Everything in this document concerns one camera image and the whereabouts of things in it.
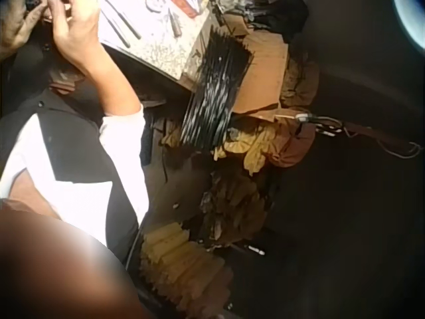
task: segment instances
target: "black vest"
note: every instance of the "black vest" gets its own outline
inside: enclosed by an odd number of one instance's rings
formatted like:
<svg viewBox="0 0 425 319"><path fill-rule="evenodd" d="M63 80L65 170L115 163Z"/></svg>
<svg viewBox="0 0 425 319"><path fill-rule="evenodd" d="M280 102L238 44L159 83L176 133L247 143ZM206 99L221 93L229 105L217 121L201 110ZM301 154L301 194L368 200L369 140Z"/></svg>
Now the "black vest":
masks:
<svg viewBox="0 0 425 319"><path fill-rule="evenodd" d="M124 262L137 232L135 211L113 161L99 141L98 126L75 112L65 99L45 90L24 101L17 111L0 120L0 171L3 172L22 127L36 113L57 181L112 181L106 215L106 241L111 252Z"/></svg>

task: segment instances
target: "person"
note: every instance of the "person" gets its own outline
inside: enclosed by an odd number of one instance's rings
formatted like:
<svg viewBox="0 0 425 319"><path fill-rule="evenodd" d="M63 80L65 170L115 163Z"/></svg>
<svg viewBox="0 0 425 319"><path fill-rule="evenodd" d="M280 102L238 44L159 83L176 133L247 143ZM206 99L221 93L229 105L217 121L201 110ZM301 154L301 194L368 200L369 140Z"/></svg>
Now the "person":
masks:
<svg viewBox="0 0 425 319"><path fill-rule="evenodd" d="M11 204L0 212L2 318L150 318L105 246L72 225Z"/></svg>
<svg viewBox="0 0 425 319"><path fill-rule="evenodd" d="M70 17L61 0L43 0L26 15L25 0L8 0L0 58L18 52L19 59L18 49L48 7L57 50L96 87L105 114L102 125L48 88L26 96L0 120L0 198L18 211L85 231L124 263L149 207L139 159L143 107L99 42L98 1L69 3Z"/></svg>

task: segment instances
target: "white shirt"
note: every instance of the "white shirt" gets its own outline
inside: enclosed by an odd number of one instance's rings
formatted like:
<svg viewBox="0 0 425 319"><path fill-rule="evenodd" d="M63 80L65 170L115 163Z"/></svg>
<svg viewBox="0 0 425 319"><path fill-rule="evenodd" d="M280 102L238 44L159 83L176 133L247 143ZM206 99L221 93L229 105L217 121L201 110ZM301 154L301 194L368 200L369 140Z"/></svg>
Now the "white shirt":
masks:
<svg viewBox="0 0 425 319"><path fill-rule="evenodd" d="M100 128L100 142L117 169L139 223L149 208L139 157L144 126L143 110L140 110L129 116L106 116ZM24 169L63 221L106 246L106 213L112 181L87 184L55 180L37 114L18 135L0 179L0 198L8 198L15 178Z"/></svg>

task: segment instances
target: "white sleeve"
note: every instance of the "white sleeve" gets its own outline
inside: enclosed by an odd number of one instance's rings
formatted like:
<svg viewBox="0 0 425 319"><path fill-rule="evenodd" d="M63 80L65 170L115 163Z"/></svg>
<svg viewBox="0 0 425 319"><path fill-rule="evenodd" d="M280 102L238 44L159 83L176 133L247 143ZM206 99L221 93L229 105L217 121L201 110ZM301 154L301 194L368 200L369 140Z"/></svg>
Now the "white sleeve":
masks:
<svg viewBox="0 0 425 319"><path fill-rule="evenodd" d="M105 116L100 127L100 143L115 164L139 223L149 208L145 176L140 163L144 128L143 108L128 116Z"/></svg>

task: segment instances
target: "paper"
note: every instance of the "paper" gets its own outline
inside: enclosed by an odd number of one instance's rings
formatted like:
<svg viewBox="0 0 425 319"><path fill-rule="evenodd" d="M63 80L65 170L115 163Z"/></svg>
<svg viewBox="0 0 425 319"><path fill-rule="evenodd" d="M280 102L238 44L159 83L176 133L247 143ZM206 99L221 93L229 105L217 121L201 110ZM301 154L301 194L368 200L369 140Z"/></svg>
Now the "paper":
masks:
<svg viewBox="0 0 425 319"><path fill-rule="evenodd" d="M241 114L274 104L280 106L280 91L288 62L288 45L281 35L264 31L247 35L244 44L248 46L254 59L232 111Z"/></svg>

